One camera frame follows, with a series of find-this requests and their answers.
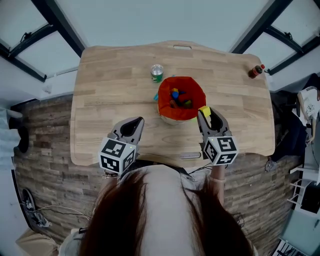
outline green can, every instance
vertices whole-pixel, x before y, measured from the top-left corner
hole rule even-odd
[[[154,83],[160,83],[162,78],[164,77],[164,67],[155,64],[151,67],[151,79]]]

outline bottle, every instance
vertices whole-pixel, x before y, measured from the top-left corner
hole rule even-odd
[[[263,69],[265,68],[265,65],[256,65],[253,69],[251,69],[249,72],[248,72],[248,76],[252,79],[256,78],[257,76],[259,76],[262,72],[263,72]]]
[[[164,76],[164,67],[156,64],[151,67],[151,79],[155,83],[160,83]]]

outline wooden table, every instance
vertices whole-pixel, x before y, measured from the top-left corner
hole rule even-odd
[[[183,153],[200,152],[202,136],[196,121],[173,126],[159,117],[153,100],[159,84],[153,83],[150,75],[153,64],[164,67],[164,78],[189,76],[202,87],[207,106],[228,120],[241,153],[268,156],[274,152],[274,117],[266,77],[262,74],[251,79],[247,75],[261,64],[259,58],[193,42],[165,41],[129,47],[94,46],[82,53],[70,121],[74,164],[97,163],[103,137],[115,123],[136,116],[145,119],[139,159],[179,167],[208,163],[202,158],[180,158]]]

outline wrist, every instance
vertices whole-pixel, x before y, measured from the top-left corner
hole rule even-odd
[[[225,165],[217,165],[212,167],[210,177],[217,180],[225,179]]]

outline wood grain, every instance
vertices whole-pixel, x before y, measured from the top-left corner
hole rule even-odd
[[[30,138],[26,154],[15,152],[16,182],[20,193],[24,188],[31,191],[38,208],[61,205],[91,215],[105,179],[101,178],[98,164],[82,166],[71,161],[71,103],[72,96],[63,96],[15,109],[23,114]],[[290,182],[298,178],[297,173],[289,175],[289,170],[301,163],[298,157],[284,157],[275,172],[266,173],[266,161],[267,157],[262,155],[240,154],[226,169],[225,184],[225,208],[232,214],[242,214],[243,231],[260,256],[269,256],[278,244],[291,207],[287,202],[293,195]],[[71,212],[60,208],[53,210]],[[58,244],[71,229],[88,224],[83,216],[50,210],[41,213],[52,226],[37,228],[33,225],[33,228]]]
[[[176,49],[188,45],[192,49]],[[202,141],[197,122],[172,126],[160,119],[153,100],[159,84],[151,80],[150,67],[161,64],[164,78],[190,76],[202,87],[207,105],[228,120],[241,153],[271,155],[275,131],[270,93],[265,75],[248,77],[260,64],[250,54],[216,51],[193,42],[166,41],[130,47],[87,48],[77,73],[71,111],[71,159],[77,165],[98,162],[103,137],[128,117],[142,116],[140,159],[180,167],[201,166],[203,159],[180,159],[182,153],[199,152]]]

